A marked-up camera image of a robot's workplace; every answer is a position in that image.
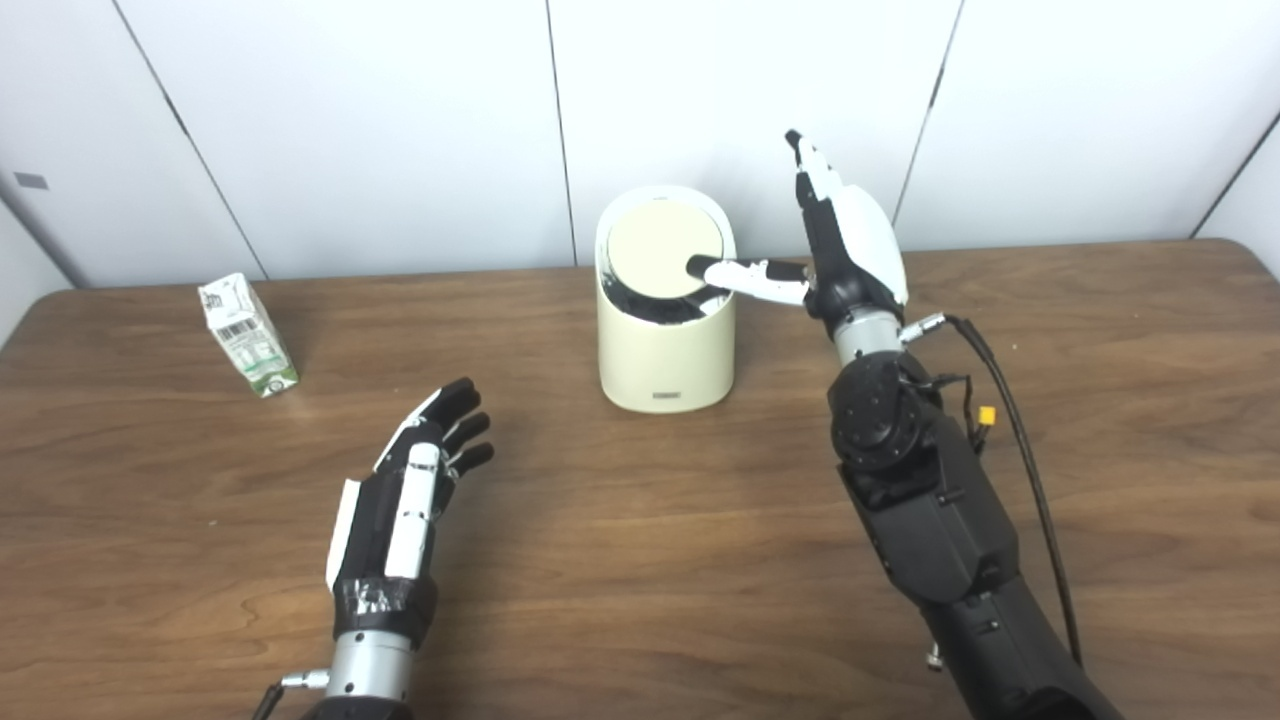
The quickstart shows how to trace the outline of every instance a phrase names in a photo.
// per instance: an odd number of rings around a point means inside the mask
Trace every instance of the black robotic finger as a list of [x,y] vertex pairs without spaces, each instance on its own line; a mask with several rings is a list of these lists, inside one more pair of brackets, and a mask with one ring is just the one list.
[[440,395],[422,411],[422,416],[443,428],[452,428],[476,407],[480,407],[480,393],[476,392],[475,383],[471,378],[461,378],[442,387]]
[[453,500],[453,491],[458,487],[458,483],[447,474],[440,474],[439,479],[435,482],[435,495],[431,496],[431,518],[439,518],[444,510],[449,506],[449,501]]
[[467,473],[467,470],[484,465],[490,460],[493,460],[493,446],[488,442],[483,442],[475,447],[468,447],[462,451],[462,455],[458,455],[449,461],[449,466],[453,468],[461,478]]
[[453,457],[462,450],[462,446],[471,442],[480,433],[489,429],[489,414],[476,413],[470,418],[461,420],[457,425],[453,425],[448,433],[444,436],[444,452]]

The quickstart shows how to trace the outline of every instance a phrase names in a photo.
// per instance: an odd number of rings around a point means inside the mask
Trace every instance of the wooden table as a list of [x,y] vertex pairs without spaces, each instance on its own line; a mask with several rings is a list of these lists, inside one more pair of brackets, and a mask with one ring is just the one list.
[[[910,315],[972,316],[1012,383],[1096,682],[1130,720],[1280,717],[1271,277],[1221,241],[906,260]],[[498,459],[442,523],[420,716],[966,717],[835,475],[820,327],[742,302],[730,397],[636,415],[599,389],[590,282],[261,283],[302,372],[269,400],[191,287],[41,301],[0,351],[0,716],[247,719],[328,664],[342,479],[468,374]],[[916,354],[982,374],[950,333]],[[1056,621],[1007,425],[986,462]]]

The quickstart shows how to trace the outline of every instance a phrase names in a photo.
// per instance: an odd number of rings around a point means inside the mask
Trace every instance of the black robotic forearm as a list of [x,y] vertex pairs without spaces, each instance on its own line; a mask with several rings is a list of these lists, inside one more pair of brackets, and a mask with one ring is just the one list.
[[924,368],[905,351],[861,355],[828,404],[849,496],[973,716],[1120,720],[1027,588],[1012,523]]

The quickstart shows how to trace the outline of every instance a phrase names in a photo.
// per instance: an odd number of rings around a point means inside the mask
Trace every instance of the white wall panel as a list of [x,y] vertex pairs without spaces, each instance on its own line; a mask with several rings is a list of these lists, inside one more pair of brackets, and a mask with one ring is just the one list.
[[909,249],[1187,237],[1280,110],[1280,3],[973,0]]
[[31,304],[70,283],[0,202],[0,347]]
[[1280,277],[1280,132],[1271,131],[1197,237],[1234,240]]
[[261,277],[108,0],[0,3],[0,197],[87,284]]
[[541,3],[120,6],[273,278],[572,264]]
[[550,0],[579,260],[611,200],[685,184],[739,252],[808,252],[782,136],[813,138],[892,211],[955,0]]

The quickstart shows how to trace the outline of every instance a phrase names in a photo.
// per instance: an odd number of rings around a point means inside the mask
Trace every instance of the electrical cable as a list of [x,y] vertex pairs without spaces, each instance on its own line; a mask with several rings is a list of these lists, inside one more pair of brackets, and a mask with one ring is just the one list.
[[995,380],[996,389],[1000,391],[1000,397],[1005,402],[1005,410],[1009,413],[1009,424],[1014,428],[1014,438],[1018,441],[1018,450],[1023,455],[1023,465],[1027,466],[1027,477],[1030,480],[1032,495],[1036,497],[1036,512],[1039,514],[1041,528],[1044,530],[1044,544],[1048,546],[1048,559],[1053,566],[1053,580],[1057,584],[1057,598],[1062,605],[1062,623],[1066,625],[1066,639],[1071,648],[1071,659],[1075,660],[1076,665],[1084,667],[1084,655],[1080,651],[1080,633],[1075,624],[1075,606],[1071,603],[1071,588],[1066,580],[1066,569],[1062,565],[1062,553],[1057,546],[1057,534],[1053,532],[1053,519],[1050,516],[1044,486],[1041,482],[1039,470],[1036,469],[1030,441],[1027,439],[1027,428],[1018,414],[1014,395],[1009,389],[1009,383],[1005,382],[1004,373],[1000,372],[996,355],[982,338],[978,328],[965,318],[945,315],[945,319],[960,333],[960,337],[969,342],[969,346],[973,347],[973,351],[987,366],[987,370],[991,372],[991,379]]
[[253,711],[253,720],[266,720],[282,697],[284,697],[284,685],[275,683],[268,687],[266,692],[262,693],[262,701],[257,703],[257,710]]

